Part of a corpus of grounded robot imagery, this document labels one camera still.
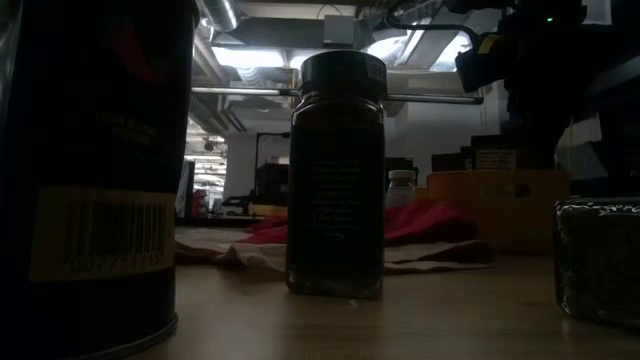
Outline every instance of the desk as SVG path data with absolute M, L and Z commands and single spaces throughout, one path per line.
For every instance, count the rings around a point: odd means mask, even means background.
M 378 302 L 304 297 L 282 274 L 178 267 L 178 331 L 132 359 L 640 359 L 640 334 L 556 307 L 550 259 L 384 285 Z

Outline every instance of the barcode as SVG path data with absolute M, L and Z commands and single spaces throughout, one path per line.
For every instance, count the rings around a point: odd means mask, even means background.
M 161 258 L 169 231 L 169 210 L 164 204 L 154 203 L 69 204 L 64 263 L 79 258 L 145 254 Z

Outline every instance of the yellow label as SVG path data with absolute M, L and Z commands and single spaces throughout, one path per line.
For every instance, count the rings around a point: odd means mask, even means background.
M 487 36 L 484 41 L 482 42 L 482 44 L 480 45 L 480 49 L 478 49 L 478 54 L 483 55 L 483 54 L 488 54 L 491 52 L 491 48 L 493 47 L 493 44 L 496 43 L 496 41 L 500 40 L 501 37 L 498 35 L 489 35 Z
M 42 188 L 32 282 L 112 278 L 173 265 L 175 195 Z

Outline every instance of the white bottle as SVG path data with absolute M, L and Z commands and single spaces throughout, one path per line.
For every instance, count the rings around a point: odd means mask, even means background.
M 416 172 L 413 170 L 394 170 L 389 172 L 389 190 L 385 207 L 387 209 L 406 205 L 416 199 Z

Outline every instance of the dark container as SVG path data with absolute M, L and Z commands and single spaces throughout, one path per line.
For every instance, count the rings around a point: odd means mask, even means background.
M 355 51 L 302 65 L 291 128 L 287 285 L 375 298 L 382 290 L 386 68 Z
M 0 11 L 10 345 L 21 358 L 149 346 L 177 319 L 174 202 L 196 9 L 9 0 Z
M 558 306 L 576 319 L 640 330 L 640 198 L 582 198 L 555 214 Z

